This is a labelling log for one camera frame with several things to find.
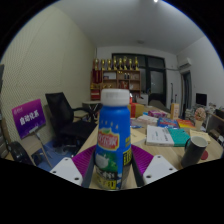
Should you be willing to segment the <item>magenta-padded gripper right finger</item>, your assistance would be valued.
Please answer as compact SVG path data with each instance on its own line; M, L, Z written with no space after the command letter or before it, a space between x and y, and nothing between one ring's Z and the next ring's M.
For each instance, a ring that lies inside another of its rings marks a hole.
M155 182L177 171L162 155L153 156L135 145L131 146L131 150L132 167L138 187Z

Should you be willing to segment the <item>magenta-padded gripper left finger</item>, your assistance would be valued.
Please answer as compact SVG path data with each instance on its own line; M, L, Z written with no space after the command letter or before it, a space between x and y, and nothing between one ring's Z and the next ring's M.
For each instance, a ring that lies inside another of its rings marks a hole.
M94 169L95 148L96 146L91 146L72 158L63 158L51 170L51 173L76 185L88 188Z

